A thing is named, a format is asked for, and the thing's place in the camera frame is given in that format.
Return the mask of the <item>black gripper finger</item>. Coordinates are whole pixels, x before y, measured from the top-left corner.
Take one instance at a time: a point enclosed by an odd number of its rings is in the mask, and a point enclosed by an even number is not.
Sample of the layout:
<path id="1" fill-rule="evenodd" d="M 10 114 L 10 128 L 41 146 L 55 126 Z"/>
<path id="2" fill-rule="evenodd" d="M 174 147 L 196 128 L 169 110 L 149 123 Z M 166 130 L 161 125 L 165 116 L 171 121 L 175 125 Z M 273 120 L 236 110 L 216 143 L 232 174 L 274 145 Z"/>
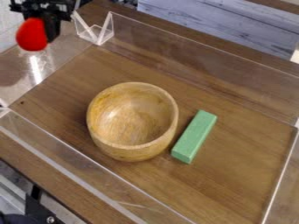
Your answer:
<path id="1" fill-rule="evenodd" d="M 43 19 L 47 40 L 51 43 L 62 34 L 62 21 L 57 17 Z"/>

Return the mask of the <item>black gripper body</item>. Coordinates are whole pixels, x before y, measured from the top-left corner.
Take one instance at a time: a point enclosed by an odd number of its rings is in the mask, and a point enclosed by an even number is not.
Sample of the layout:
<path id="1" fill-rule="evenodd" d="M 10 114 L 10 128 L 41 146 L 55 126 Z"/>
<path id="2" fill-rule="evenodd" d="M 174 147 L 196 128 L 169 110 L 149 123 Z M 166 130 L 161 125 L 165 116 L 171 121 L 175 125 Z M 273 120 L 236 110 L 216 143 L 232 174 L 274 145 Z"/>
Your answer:
<path id="1" fill-rule="evenodd" d="M 70 21 L 75 0 L 10 0 L 10 10 L 22 13 L 25 19 L 49 15 Z"/>

